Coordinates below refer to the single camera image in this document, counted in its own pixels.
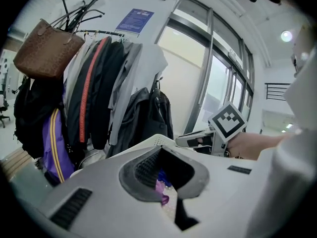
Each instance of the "sign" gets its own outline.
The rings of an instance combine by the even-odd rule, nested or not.
[[[219,109],[217,113],[209,117],[208,121],[224,142],[228,142],[248,124],[230,101]]]
[[[116,30],[139,34],[154,12],[132,9],[117,26]]]

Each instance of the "leather bag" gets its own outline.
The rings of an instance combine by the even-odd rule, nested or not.
[[[61,78],[71,59],[85,43],[84,39],[74,34],[79,24],[72,33],[52,26],[58,21],[56,26],[68,14],[51,24],[40,20],[13,60],[19,71],[34,79]]]

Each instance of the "yellow strap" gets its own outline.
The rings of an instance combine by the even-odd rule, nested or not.
[[[65,179],[64,179],[64,176],[63,176],[63,172],[61,171],[61,168],[60,168],[59,159],[58,159],[58,154],[57,154],[57,146],[56,146],[55,121],[56,121],[57,114],[58,114],[58,109],[56,109],[55,115],[54,115],[54,123],[53,123],[53,138],[54,138],[54,140],[53,140],[53,143],[54,143],[54,152],[55,152],[55,158],[56,158],[57,167],[58,167],[60,176],[61,176],[61,178],[62,178],[62,180],[63,180],[63,181],[61,181],[61,182],[64,182]]]
[[[54,115],[55,115],[56,110],[53,111],[53,114],[51,115],[51,119],[50,119],[50,138],[51,138],[51,149],[52,149],[52,156],[53,156],[53,160],[54,160],[54,164],[55,164],[55,168],[57,171],[57,175],[58,178],[60,180],[60,182],[62,182],[62,178],[60,176],[59,170],[57,168],[57,163],[56,163],[56,159],[55,159],[55,154],[54,154],[54,143],[53,143],[53,119],[54,119]]]

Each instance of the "hand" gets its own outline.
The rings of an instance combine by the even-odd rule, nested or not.
[[[255,133],[240,132],[228,142],[228,150],[230,157],[242,157],[243,159],[257,160],[261,151],[275,147],[285,137],[291,135],[283,135],[278,137],[270,137]]]

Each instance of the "ceiling light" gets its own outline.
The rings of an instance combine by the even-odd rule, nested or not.
[[[281,39],[282,41],[284,42],[290,42],[293,38],[293,35],[290,31],[284,31],[282,34],[281,34]]]
[[[308,57],[309,57],[309,54],[308,54],[307,52],[302,52],[302,54],[301,54],[301,59],[302,59],[303,61],[306,61],[306,60],[308,59]]]

